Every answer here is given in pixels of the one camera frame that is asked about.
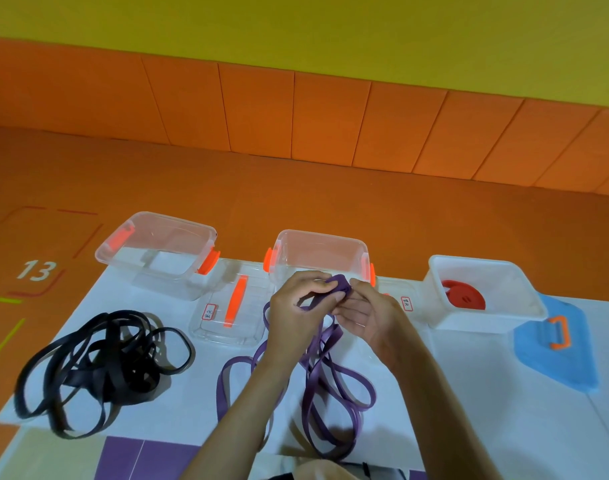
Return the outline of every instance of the left hand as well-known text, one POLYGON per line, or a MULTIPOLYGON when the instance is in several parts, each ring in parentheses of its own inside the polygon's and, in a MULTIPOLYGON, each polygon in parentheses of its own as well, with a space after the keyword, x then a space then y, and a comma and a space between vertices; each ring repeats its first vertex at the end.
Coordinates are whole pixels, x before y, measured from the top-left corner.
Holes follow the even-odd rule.
POLYGON ((312 310, 304 311, 298 306, 310 293, 333 290, 337 281, 324 282, 330 277, 329 273, 321 271, 298 271, 273 295, 268 313, 267 350, 262 362, 280 367, 285 374, 291 375, 316 335, 320 322, 345 297, 344 291, 338 291, 325 297, 312 310))

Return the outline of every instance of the black resistance band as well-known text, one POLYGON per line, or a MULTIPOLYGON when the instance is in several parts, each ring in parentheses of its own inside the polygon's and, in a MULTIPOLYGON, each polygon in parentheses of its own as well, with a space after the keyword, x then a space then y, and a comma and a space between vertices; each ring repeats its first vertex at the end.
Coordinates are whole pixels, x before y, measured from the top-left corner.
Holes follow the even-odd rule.
POLYGON ((81 329, 49 344, 35 354, 24 366, 14 393, 16 414, 21 419, 39 416, 46 412, 53 432, 66 439, 86 438, 108 426, 104 403, 116 406, 150 401, 160 382, 160 375, 170 376, 186 370, 195 356, 195 350, 184 334, 175 328, 154 328, 144 314, 132 310, 102 313, 85 323, 81 329), (137 328, 136 334, 121 338, 122 327, 137 328), (105 338, 91 343, 93 334, 105 330, 105 338), (166 369, 155 361, 157 346, 154 339, 165 332, 176 333, 188 349, 188 359, 176 369, 166 369), (29 374, 51 355, 46 366, 43 399, 38 407, 29 411, 25 387, 29 374), (82 435, 71 431, 63 409, 60 388, 70 386, 89 391, 100 404, 100 419, 92 430, 82 435))

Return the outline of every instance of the yellow line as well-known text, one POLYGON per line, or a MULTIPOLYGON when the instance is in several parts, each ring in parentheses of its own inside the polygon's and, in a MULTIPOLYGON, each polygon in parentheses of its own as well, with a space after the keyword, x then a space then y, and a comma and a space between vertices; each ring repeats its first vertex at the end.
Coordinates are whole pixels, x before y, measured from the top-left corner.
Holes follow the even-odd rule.
POLYGON ((0 296, 0 302, 1 303, 15 303, 15 304, 19 305, 20 303, 22 303, 22 300, 15 299, 15 298, 3 298, 0 296))
POLYGON ((2 348, 7 344, 7 342, 13 337, 13 335, 15 334, 15 332, 18 331, 18 329, 22 326, 22 323, 24 323, 24 318, 22 318, 22 320, 20 320, 15 327, 13 327, 13 329, 7 334, 7 336, 4 338, 3 341, 1 341, 0 343, 0 351, 2 350, 2 348))

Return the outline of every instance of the yellow wall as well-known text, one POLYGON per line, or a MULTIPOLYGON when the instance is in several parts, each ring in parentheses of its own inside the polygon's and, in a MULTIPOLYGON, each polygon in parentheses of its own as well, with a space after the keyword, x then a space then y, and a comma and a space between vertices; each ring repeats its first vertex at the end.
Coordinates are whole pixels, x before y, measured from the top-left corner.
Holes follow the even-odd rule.
POLYGON ((609 106, 609 0, 0 0, 0 36, 609 106))

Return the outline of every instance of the hand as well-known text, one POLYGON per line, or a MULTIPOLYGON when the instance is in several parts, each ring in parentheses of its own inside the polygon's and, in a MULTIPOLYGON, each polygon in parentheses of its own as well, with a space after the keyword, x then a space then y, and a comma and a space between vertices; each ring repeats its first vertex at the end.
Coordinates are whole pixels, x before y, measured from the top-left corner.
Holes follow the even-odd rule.
POLYGON ((300 308, 302 299, 311 293, 328 293, 338 286, 337 281, 324 281, 330 277, 329 273, 321 271, 298 271, 271 297, 268 343, 263 362, 282 367, 285 373, 291 374, 317 334, 320 322, 345 297, 344 291, 338 291, 325 297, 312 310, 300 308))
POLYGON ((355 278, 350 284, 353 291, 332 314, 340 325, 364 339, 389 370, 396 368, 400 353, 408 352, 408 348, 426 350, 395 298, 380 294, 369 283, 355 278))

